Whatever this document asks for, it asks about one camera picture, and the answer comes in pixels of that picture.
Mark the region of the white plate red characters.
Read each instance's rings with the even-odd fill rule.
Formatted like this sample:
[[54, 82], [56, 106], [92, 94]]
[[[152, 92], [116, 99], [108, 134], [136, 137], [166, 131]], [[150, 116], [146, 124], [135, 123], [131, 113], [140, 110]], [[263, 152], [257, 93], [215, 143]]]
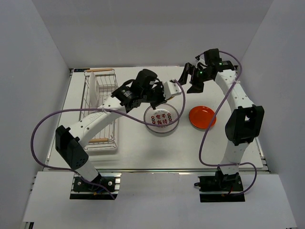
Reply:
[[143, 115], [143, 120], [157, 126], [146, 125], [146, 127], [157, 134], [167, 134], [176, 129], [179, 121], [173, 122], [178, 118], [177, 109], [170, 104], [162, 104], [155, 110], [150, 106]]

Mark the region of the orange plastic plate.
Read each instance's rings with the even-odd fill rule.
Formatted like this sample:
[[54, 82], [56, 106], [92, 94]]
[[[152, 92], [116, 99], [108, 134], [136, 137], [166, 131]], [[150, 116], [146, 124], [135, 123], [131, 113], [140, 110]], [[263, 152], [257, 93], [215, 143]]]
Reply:
[[199, 129], [207, 129], [215, 112], [207, 106], [196, 106], [189, 112], [190, 123]]

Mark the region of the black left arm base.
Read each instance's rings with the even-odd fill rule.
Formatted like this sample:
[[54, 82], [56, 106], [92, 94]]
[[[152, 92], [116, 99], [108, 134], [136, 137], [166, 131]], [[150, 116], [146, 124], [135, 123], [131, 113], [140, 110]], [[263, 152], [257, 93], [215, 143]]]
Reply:
[[74, 175], [70, 191], [71, 200], [115, 200], [119, 193], [121, 175], [101, 174], [100, 181], [93, 184]]

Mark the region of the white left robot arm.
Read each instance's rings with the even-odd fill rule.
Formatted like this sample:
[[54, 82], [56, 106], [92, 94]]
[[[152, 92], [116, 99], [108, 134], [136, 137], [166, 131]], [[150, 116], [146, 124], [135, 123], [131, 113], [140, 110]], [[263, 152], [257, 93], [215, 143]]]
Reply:
[[141, 103], [150, 103], [156, 107], [170, 98], [169, 83], [157, 79], [157, 74], [143, 69], [135, 79], [127, 80], [119, 86], [99, 106], [100, 111], [92, 112], [79, 122], [56, 129], [55, 149], [71, 170], [76, 171], [84, 180], [89, 190], [100, 187], [101, 176], [90, 162], [84, 147], [108, 124], [123, 114], [129, 113]]

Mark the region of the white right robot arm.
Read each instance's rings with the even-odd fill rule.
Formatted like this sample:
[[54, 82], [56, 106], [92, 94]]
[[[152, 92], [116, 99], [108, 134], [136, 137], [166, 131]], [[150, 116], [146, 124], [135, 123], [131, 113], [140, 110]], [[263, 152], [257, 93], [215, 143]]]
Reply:
[[240, 85], [242, 67], [223, 60], [220, 54], [218, 49], [209, 49], [197, 55], [195, 64], [185, 64], [179, 83], [189, 82], [191, 87], [187, 93], [197, 94], [203, 92], [205, 82], [214, 81], [224, 94], [221, 104], [228, 102], [230, 106], [232, 113], [225, 125], [228, 142], [224, 157], [217, 165], [220, 175], [215, 178], [216, 186], [227, 190], [239, 172], [246, 149], [260, 133], [264, 108], [256, 106]]

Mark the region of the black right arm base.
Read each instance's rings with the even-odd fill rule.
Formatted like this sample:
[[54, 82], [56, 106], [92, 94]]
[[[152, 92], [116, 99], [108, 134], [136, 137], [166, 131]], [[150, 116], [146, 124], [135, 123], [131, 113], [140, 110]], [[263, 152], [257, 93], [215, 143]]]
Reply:
[[240, 175], [235, 181], [220, 183], [215, 176], [200, 176], [194, 183], [199, 189], [201, 203], [233, 203], [245, 202], [244, 187]]

